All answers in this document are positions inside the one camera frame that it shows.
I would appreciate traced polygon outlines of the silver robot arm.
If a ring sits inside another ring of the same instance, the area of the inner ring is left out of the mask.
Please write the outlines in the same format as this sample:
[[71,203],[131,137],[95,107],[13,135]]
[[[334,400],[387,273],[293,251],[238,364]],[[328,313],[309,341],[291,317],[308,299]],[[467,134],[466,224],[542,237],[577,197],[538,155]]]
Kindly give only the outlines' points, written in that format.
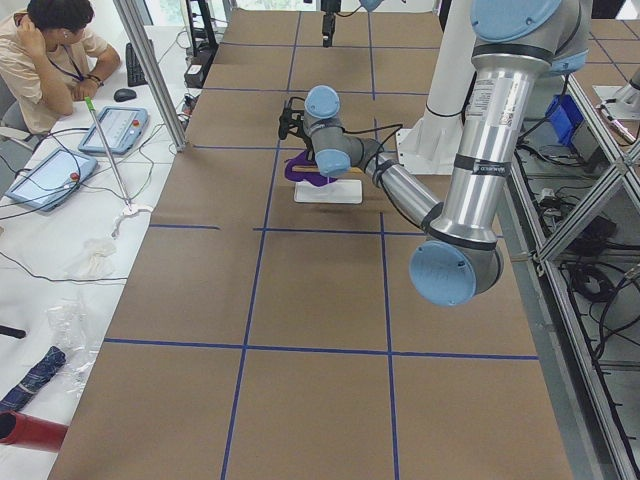
[[503,259],[493,221],[528,101],[538,79],[584,65],[592,5],[475,1],[466,12],[471,37],[461,59],[472,73],[460,89],[465,121],[444,199],[379,141],[347,134],[333,88],[313,87],[303,113],[303,133],[321,175],[362,170],[426,234],[411,257],[409,275],[422,297],[445,307],[469,302],[500,278]]
[[[360,0],[359,6],[367,12],[374,11],[381,1]],[[341,0],[321,0],[320,10],[323,12],[322,18],[322,46],[329,48],[333,45],[333,38],[336,29],[336,18],[342,16]]]

